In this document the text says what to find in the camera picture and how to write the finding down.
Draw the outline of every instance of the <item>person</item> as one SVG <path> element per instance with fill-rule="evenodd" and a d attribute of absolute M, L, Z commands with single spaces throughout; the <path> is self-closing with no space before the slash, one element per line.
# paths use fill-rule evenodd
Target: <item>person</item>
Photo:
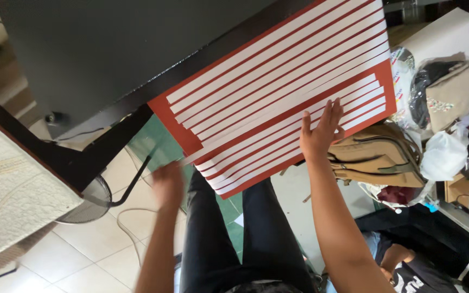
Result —
<path fill-rule="evenodd" d="M 397 293 L 458 293 L 453 279 L 437 270 L 422 253 L 415 253 L 377 232 L 363 237 L 381 272 Z M 336 293 L 331 280 L 327 293 Z"/>
<path fill-rule="evenodd" d="M 313 130 L 309 113 L 303 115 L 300 148 L 309 172 L 319 248 L 339 293 L 393 293 L 348 211 L 327 159 L 330 144 L 344 136 L 339 126 L 342 116 L 339 98 L 327 102 Z M 173 162 L 153 172 L 160 209 L 136 293 L 173 291 L 173 232 L 183 197 L 179 169 Z M 214 190 L 199 172 L 191 178 L 188 195 L 181 292 L 315 292 L 269 178 L 242 193 L 242 263 L 229 240 Z"/>

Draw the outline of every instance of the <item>paper weaving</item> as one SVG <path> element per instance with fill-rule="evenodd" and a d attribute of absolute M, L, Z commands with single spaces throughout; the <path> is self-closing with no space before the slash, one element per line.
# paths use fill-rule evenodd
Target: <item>paper weaving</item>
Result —
<path fill-rule="evenodd" d="M 227 198 L 303 159 L 304 110 L 349 136 L 395 113 L 380 0 L 316 1 L 148 104 Z"/>

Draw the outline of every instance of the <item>cardboard box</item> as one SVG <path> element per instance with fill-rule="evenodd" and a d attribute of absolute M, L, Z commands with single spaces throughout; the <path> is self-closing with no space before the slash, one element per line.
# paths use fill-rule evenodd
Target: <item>cardboard box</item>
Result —
<path fill-rule="evenodd" d="M 466 180 L 463 175 L 457 174 L 453 177 L 453 181 L 445 181 L 445 200 L 446 202 L 457 200 L 457 202 L 469 208 L 469 196 L 460 195 L 469 195 L 469 180 Z"/>
<path fill-rule="evenodd" d="M 403 41 L 400 46 L 413 54 L 415 68 L 426 59 L 469 59 L 469 13 L 456 8 Z"/>

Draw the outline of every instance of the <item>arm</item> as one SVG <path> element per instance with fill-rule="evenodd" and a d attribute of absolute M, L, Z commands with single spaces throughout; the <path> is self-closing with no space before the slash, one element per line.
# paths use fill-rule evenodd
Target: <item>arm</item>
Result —
<path fill-rule="evenodd" d="M 319 248 L 338 293 L 392 293 L 393 287 L 383 277 L 348 211 L 327 159 L 330 143 L 344 136 L 343 128 L 338 126 L 342 116 L 339 99 L 334 107 L 330 101 L 327 103 L 312 131 L 309 113 L 303 115 L 300 147 L 309 171 Z"/>
<path fill-rule="evenodd" d="M 153 191 L 159 199 L 155 229 L 147 247 L 135 293 L 173 292 L 173 234 L 183 182 L 178 162 L 169 163 L 153 172 Z"/>
<path fill-rule="evenodd" d="M 392 280 L 392 275 L 394 274 L 395 267 L 398 263 L 404 261 L 405 263 L 411 262 L 415 257 L 415 252 L 409 250 L 406 247 L 400 244 L 393 244 L 385 252 L 383 260 L 381 261 L 381 271 L 385 278 L 390 281 Z"/>

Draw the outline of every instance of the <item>metal mesh fan base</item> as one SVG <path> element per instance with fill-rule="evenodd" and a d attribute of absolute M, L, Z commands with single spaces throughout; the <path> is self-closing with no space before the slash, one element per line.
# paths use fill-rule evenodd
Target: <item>metal mesh fan base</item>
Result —
<path fill-rule="evenodd" d="M 84 198 L 75 209 L 59 217 L 56 222 L 63 224 L 82 224 L 92 222 L 106 214 L 112 201 L 112 192 L 102 176 L 97 176 L 82 191 Z"/>

